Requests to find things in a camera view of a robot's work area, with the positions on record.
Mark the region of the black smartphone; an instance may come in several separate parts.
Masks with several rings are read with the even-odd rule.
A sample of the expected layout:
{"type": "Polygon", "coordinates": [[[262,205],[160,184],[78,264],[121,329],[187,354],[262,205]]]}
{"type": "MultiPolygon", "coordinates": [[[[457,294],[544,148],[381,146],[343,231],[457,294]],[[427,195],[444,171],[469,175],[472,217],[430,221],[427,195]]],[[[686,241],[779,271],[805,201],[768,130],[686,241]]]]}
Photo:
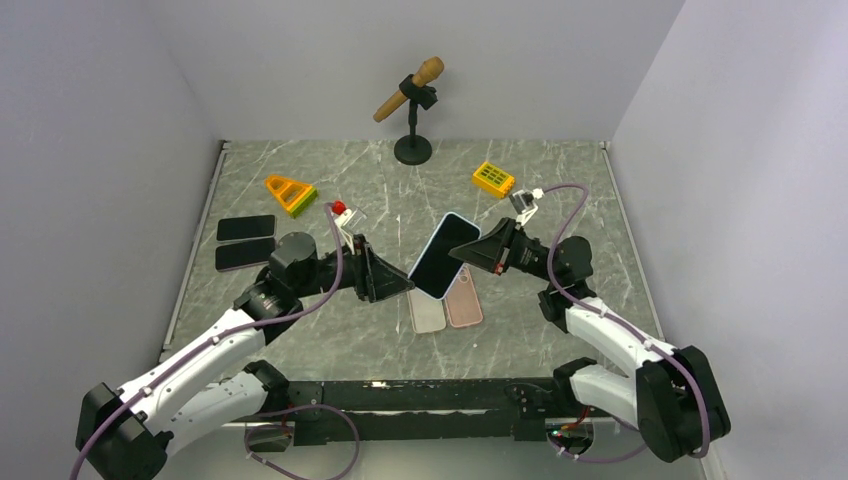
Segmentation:
{"type": "Polygon", "coordinates": [[[217,223],[216,240],[234,242],[272,237],[276,232],[273,214],[223,218],[217,223]]]}
{"type": "Polygon", "coordinates": [[[261,265],[268,261],[275,247],[273,237],[219,246],[215,250],[214,268],[218,272],[225,272],[261,265]]]}

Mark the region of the phone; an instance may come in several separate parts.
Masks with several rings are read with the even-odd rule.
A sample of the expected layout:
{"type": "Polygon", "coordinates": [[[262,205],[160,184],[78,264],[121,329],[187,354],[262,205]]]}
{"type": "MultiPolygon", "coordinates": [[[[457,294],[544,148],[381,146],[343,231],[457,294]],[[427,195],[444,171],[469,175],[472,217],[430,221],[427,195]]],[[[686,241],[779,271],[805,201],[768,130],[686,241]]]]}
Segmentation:
{"type": "Polygon", "coordinates": [[[481,235],[480,227],[472,221],[456,212],[446,213],[408,274],[415,289],[431,299],[444,299],[463,266],[462,261],[449,255],[450,250],[481,235]]]}
{"type": "Polygon", "coordinates": [[[484,315],[467,265],[463,265],[444,300],[446,318],[453,328],[468,328],[480,324],[484,315]]]}

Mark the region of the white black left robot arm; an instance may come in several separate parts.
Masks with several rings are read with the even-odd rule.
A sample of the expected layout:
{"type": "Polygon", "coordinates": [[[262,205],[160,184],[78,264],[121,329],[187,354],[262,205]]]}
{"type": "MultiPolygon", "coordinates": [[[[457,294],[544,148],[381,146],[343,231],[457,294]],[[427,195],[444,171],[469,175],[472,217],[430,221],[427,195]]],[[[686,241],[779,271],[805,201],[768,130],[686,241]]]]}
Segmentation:
{"type": "Polygon", "coordinates": [[[231,420],[279,417],[289,383],[268,362],[253,362],[218,385],[213,380],[339,289],[375,303],[413,287],[362,235],[325,257],[311,235],[283,236],[256,281],[200,337],[121,387],[100,383],[83,397],[71,478],[89,463],[104,479],[152,479],[179,450],[231,420]]]}

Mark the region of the beige phone case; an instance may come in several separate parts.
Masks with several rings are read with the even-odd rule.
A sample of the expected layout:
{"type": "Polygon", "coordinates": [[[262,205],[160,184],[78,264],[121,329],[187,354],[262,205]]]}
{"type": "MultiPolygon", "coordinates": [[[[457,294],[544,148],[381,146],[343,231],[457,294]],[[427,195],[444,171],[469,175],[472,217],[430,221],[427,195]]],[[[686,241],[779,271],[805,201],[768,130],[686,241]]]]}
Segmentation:
{"type": "Polygon", "coordinates": [[[441,331],[447,326],[443,302],[435,300],[419,289],[407,293],[413,332],[429,334],[441,331]]]}

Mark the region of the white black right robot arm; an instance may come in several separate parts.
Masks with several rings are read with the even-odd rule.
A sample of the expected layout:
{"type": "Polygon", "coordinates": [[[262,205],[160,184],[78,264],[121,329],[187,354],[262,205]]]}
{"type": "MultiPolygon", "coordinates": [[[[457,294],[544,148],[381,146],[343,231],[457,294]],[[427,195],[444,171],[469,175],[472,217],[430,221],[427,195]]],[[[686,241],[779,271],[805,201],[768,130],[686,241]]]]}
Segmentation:
{"type": "Polygon", "coordinates": [[[569,236],[545,247],[517,221],[503,218],[491,232],[449,254],[495,275],[515,269],[547,281],[538,294],[543,317],[616,366],[610,371],[579,358],[555,369],[551,399],[560,413],[598,408],[635,428],[647,449],[667,463],[702,454],[730,432],[707,356],[695,346],[675,347],[649,335],[588,286],[593,254],[587,239],[569,236]]]}

